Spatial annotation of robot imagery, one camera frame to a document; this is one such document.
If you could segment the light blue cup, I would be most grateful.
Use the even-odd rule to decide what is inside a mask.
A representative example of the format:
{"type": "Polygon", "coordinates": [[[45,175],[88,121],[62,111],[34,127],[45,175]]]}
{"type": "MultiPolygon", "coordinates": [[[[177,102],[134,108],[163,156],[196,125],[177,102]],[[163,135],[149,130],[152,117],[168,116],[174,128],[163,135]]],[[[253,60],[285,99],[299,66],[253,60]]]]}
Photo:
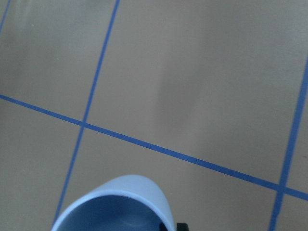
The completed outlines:
{"type": "Polygon", "coordinates": [[[125,175],[106,182],[68,206],[54,231],[174,231],[166,196],[151,179],[125,175]]]}

